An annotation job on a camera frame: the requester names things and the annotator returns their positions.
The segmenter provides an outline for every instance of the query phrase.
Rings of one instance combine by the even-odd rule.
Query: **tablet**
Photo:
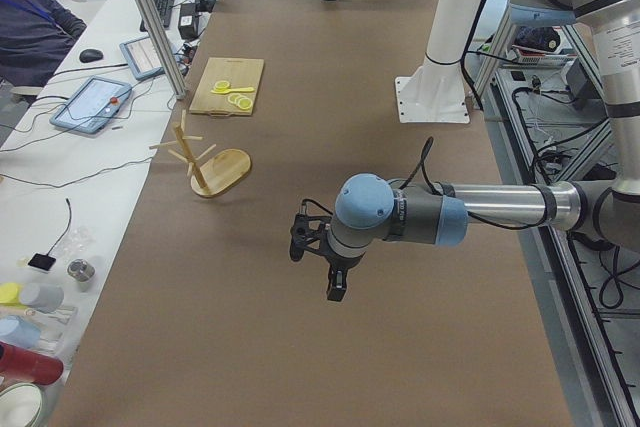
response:
[[[149,36],[123,42],[120,50],[136,80],[148,79],[164,72]]]
[[[49,122],[69,132],[95,134],[118,113],[131,89],[126,82],[89,77]]]

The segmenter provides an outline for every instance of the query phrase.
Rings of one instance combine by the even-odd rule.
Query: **black box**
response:
[[[182,4],[180,6],[180,18],[178,19],[178,31],[183,40],[193,40],[198,38],[198,15],[196,15],[196,4]]]

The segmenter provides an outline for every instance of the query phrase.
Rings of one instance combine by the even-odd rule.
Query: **computer keyboard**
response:
[[[164,28],[168,28],[171,25],[171,9],[173,8],[173,0],[153,0],[160,14],[160,20]],[[140,21],[140,32],[146,32],[147,29],[144,26],[144,20]]]

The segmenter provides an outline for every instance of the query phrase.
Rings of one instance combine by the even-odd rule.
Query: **wooden mug tree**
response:
[[[249,154],[239,149],[223,150],[204,164],[199,165],[198,161],[215,149],[216,144],[195,157],[189,141],[203,140],[203,137],[186,135],[186,122],[187,111],[183,110],[180,122],[174,122],[171,125],[176,140],[152,145],[149,149],[167,147],[171,155],[187,164],[187,177],[191,179],[191,188],[196,194],[201,197],[215,197],[227,191],[249,173],[251,158]],[[182,149],[182,154],[170,148],[176,145]]]

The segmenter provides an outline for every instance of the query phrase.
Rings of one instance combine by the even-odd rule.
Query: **wooden stand base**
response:
[[[200,166],[206,186],[201,187],[193,176],[191,188],[201,197],[215,197],[242,180],[249,170],[251,170],[249,154],[238,149],[223,150]]]

